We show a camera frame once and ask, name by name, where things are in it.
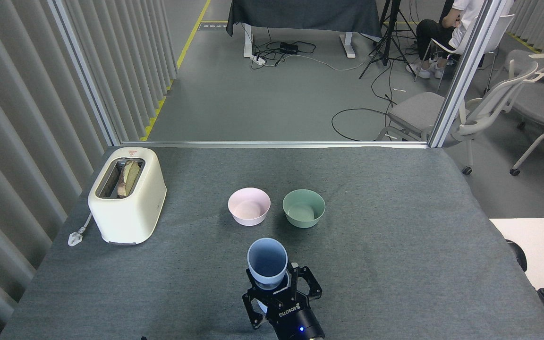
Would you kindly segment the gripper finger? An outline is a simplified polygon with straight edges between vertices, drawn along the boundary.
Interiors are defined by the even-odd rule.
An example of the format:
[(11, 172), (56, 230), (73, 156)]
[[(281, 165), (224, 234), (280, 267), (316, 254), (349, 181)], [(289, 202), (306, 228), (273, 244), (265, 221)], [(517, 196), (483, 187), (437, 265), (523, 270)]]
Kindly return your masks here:
[[(261, 323), (265, 323), (268, 320), (271, 297), (271, 288), (259, 286), (257, 284), (253, 285), (244, 295), (242, 295), (243, 303), (253, 329), (258, 329), (261, 326)], [(255, 311), (254, 300), (261, 309), (261, 312)]]
[[(319, 299), (322, 296), (322, 288), (308, 266), (292, 267), (286, 269), (289, 275), (289, 285), (284, 291), (284, 306), (310, 306), (311, 299)], [(298, 290), (298, 279), (302, 278), (309, 287), (308, 293)]]

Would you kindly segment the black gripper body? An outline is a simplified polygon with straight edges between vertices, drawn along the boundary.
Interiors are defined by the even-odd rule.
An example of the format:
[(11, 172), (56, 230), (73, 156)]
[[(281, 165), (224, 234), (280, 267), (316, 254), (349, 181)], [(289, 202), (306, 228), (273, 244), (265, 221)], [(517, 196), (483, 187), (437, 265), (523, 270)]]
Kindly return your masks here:
[(267, 305), (266, 318), (279, 340), (321, 340), (324, 331), (311, 309), (309, 297), (297, 293), (295, 297), (281, 295), (278, 302)]

